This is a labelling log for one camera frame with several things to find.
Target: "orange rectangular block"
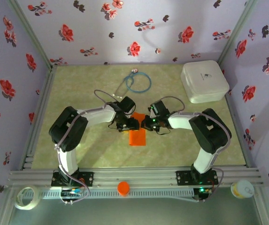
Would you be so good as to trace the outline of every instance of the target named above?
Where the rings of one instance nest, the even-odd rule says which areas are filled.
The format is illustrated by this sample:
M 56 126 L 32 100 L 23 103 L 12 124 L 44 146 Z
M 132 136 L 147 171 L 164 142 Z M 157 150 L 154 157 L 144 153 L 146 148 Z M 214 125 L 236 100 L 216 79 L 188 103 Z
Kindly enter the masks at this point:
M 146 130 L 140 128 L 140 124 L 145 118 L 145 115 L 134 112 L 131 117 L 138 120 L 139 130 L 129 131 L 129 145 L 130 146 L 145 146 L 146 145 Z

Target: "white tape roll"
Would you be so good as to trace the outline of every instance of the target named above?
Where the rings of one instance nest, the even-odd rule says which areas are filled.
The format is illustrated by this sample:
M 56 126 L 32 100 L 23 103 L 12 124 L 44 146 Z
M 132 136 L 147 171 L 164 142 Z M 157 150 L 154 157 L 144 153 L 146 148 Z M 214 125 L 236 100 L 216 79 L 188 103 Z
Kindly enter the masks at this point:
M 23 197 L 24 197 L 25 193 L 29 189 L 33 191 L 33 199 L 32 199 L 32 201 L 29 204 L 24 205 L 24 203 L 23 203 Z M 19 193 L 16 196 L 16 200 L 15 200 L 14 206 L 16 208 L 18 208 L 19 210 L 31 210 L 35 206 L 38 205 L 38 203 L 40 202 L 40 200 L 41 200 L 41 195 L 40 195 L 39 189 L 37 187 L 35 187 L 35 186 L 29 185 L 29 186 L 24 187 L 22 190 L 19 191 Z

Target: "work surface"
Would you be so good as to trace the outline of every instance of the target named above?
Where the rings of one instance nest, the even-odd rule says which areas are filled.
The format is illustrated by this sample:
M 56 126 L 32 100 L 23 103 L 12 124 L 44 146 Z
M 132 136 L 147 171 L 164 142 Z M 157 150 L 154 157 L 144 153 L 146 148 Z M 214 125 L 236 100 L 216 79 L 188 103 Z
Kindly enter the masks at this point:
M 136 112 L 148 114 L 151 103 L 164 96 L 175 96 L 185 103 L 184 112 L 202 112 L 212 108 L 232 132 L 231 144 L 216 160 L 216 165 L 244 165 L 245 160 L 238 142 L 231 115 L 223 99 L 218 102 L 193 104 L 185 93 L 180 80 L 182 65 L 99 65 L 58 67 L 50 98 L 48 100 L 37 149 L 32 164 L 33 169 L 57 168 L 57 156 L 48 131 L 67 106 L 75 109 L 90 109 L 102 106 L 95 97 L 95 89 L 114 93 L 125 76 L 133 68 L 148 74 L 152 79 L 151 89 L 142 94 L 128 91 L 137 105 Z M 132 86 L 135 90 L 148 87 L 148 80 L 135 76 Z M 106 101 L 112 99 L 100 94 Z M 171 111 L 181 109 L 175 99 L 164 99 Z M 196 159 L 200 146 L 191 130 L 175 129 L 168 135 L 146 133 L 146 146 L 130 146 L 129 134 L 109 129 L 108 123 L 98 124 L 85 131 L 77 147 L 79 167 L 120 167 L 120 166 L 182 166 L 191 165 Z

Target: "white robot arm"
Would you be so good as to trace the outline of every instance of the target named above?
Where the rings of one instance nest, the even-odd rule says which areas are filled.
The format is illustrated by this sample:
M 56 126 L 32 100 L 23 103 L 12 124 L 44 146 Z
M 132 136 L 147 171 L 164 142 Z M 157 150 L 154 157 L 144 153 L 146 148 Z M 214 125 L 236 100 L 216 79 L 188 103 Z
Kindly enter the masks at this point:
M 169 112 L 161 100 L 148 108 L 150 116 L 142 121 L 142 128 L 159 132 L 160 128 L 193 130 L 201 146 L 198 157 L 191 166 L 191 176 L 196 183 L 209 179 L 211 166 L 218 154 L 230 144 L 231 132 L 212 109 L 203 112 Z
M 86 128 L 103 122 L 116 122 L 119 132 L 138 130 L 139 122 L 130 118 L 135 103 L 128 97 L 121 102 L 108 102 L 105 107 L 91 110 L 75 110 L 67 107 L 52 125 L 49 134 L 56 146 L 60 147 L 59 173 L 66 186 L 79 186 L 66 174 L 78 179 L 79 168 L 76 162 L 76 147 Z M 202 113 L 169 112 L 161 100 L 148 108 L 141 127 L 148 131 L 159 132 L 160 128 L 190 129 L 195 133 L 201 146 L 198 157 L 191 166 L 190 181 L 201 184 L 211 179 L 211 166 L 220 151 L 225 149 L 231 139 L 231 132 L 212 109 Z
M 66 107 L 49 130 L 55 146 L 59 146 L 59 173 L 66 186 L 78 186 L 67 175 L 78 179 L 79 168 L 76 161 L 76 147 L 81 141 L 85 129 L 103 122 L 116 122 L 119 132 L 138 130 L 139 122 L 131 118 L 135 103 L 125 97 L 121 102 L 107 102 L 105 107 L 75 110 Z

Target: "purple wall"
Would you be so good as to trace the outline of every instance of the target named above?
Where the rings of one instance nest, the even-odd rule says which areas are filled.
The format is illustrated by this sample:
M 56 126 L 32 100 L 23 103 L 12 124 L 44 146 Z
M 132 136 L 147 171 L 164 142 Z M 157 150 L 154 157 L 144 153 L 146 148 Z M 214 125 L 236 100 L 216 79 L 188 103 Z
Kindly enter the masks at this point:
M 18 18 L 0 0 L 0 199 L 9 171 L 18 169 L 46 72 Z
M 269 0 L 255 6 L 221 68 L 239 134 L 265 179 L 269 198 Z
M 246 2 L 17 1 L 49 60 L 74 65 L 218 60 Z

